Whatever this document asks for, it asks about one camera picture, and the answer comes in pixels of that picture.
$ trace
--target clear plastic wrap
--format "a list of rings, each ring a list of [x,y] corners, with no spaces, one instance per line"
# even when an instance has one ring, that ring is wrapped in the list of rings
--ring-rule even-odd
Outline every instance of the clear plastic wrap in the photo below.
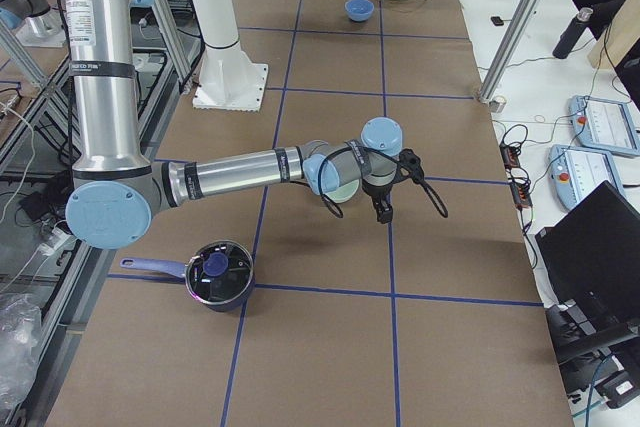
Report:
[[[0,410],[13,409],[31,390],[38,371],[40,317],[29,294],[0,294]]]

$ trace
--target black monitor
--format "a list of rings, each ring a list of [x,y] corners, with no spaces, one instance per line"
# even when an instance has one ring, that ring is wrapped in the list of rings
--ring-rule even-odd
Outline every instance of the black monitor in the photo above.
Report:
[[[640,318],[640,214],[609,182],[536,240],[558,300],[573,300],[588,321],[581,335]],[[603,347],[640,386],[640,339]]]

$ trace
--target person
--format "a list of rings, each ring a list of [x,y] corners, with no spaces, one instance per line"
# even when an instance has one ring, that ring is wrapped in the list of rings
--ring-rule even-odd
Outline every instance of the person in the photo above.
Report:
[[[618,13],[626,0],[572,0],[579,9],[591,7],[593,14],[589,19],[589,28],[598,39]],[[626,87],[631,99],[640,108],[640,40],[616,66],[616,73]]]

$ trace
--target white table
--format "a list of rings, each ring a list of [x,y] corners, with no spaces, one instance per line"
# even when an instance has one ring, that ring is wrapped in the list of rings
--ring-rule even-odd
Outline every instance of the white table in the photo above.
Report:
[[[511,19],[519,0],[460,0],[460,2],[469,38],[473,42],[476,63],[481,77],[484,77],[486,68],[491,65],[507,30],[506,23],[502,27],[496,27],[490,17],[500,16],[504,20]],[[560,34],[576,13],[577,9],[571,0],[541,0],[510,64],[517,64],[525,59],[551,57]],[[612,87],[615,72],[601,69],[594,80],[595,69],[589,64],[587,54],[595,42],[588,30],[578,41],[576,48],[585,45],[589,40],[591,42],[584,49],[570,54],[565,60],[538,60],[506,70],[496,94],[506,97],[507,104],[500,114],[493,114],[498,140],[502,138],[505,128],[508,129],[516,124],[526,125],[529,130],[529,139],[550,140],[554,122],[559,117],[567,115],[568,101],[574,95],[591,94],[593,97],[629,100]],[[616,87],[626,92],[619,81],[616,81]],[[633,103],[629,104],[629,110],[635,125],[640,126],[640,112]],[[551,142],[544,145],[527,143],[520,156],[521,165],[533,181],[542,177],[532,193],[534,221],[530,229],[531,234],[537,233],[543,227],[555,225],[567,213],[555,194],[555,188],[548,173],[543,176],[549,163],[550,147],[554,144],[568,144],[574,137],[573,129],[567,119],[560,119],[557,124]],[[506,140],[507,143],[519,141],[523,136],[524,129],[519,127],[514,129]],[[640,183],[640,158],[615,157],[614,159],[623,183]],[[640,210],[640,189],[627,189],[625,193],[631,204]],[[529,220],[530,215],[531,212],[524,212],[525,222]],[[546,271],[544,268],[537,268],[535,274],[540,296],[543,302],[549,305],[554,299]],[[597,393],[594,393],[594,401],[595,399],[599,399]],[[586,399],[577,405],[571,404],[572,411],[578,412],[584,409],[585,404]],[[621,409],[611,410],[604,405],[592,409],[590,426],[635,427],[638,425],[639,418],[640,401],[636,399]],[[576,426],[584,425],[584,416],[575,418],[575,424]]]

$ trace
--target robotic arm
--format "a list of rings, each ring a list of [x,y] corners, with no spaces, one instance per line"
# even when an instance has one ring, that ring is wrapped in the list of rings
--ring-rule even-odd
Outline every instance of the robotic arm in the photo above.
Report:
[[[392,185],[407,178],[424,183],[419,159],[402,150],[402,130],[388,118],[371,120],[360,139],[339,146],[314,141],[152,168],[139,147],[130,2],[66,0],[82,144],[66,216],[79,239],[121,248],[144,235],[155,214],[187,200],[302,178],[320,195],[363,179],[378,220],[389,222]]]
[[[0,22],[13,30],[25,20],[36,37],[47,38],[60,32],[60,23],[51,16],[47,0],[0,0]]]

